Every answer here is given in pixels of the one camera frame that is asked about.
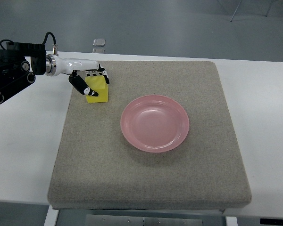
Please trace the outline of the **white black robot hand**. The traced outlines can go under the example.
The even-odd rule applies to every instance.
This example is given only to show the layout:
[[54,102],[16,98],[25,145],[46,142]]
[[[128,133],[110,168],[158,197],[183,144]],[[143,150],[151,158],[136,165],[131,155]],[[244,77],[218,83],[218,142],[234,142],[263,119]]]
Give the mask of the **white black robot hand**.
[[110,84],[108,73],[100,63],[87,59],[63,59],[58,56],[52,57],[52,75],[67,74],[68,80],[73,87],[82,95],[98,97],[98,92],[94,91],[77,72],[95,73],[103,76],[106,84]]

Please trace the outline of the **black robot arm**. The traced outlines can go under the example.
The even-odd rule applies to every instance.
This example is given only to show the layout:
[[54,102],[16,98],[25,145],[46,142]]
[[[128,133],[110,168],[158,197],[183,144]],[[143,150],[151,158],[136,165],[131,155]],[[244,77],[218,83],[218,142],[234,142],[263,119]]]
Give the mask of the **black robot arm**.
[[0,41],[0,104],[32,85],[37,75],[53,71],[53,62],[45,49],[48,36],[53,38],[56,54],[56,39],[51,32],[45,34],[41,44]]

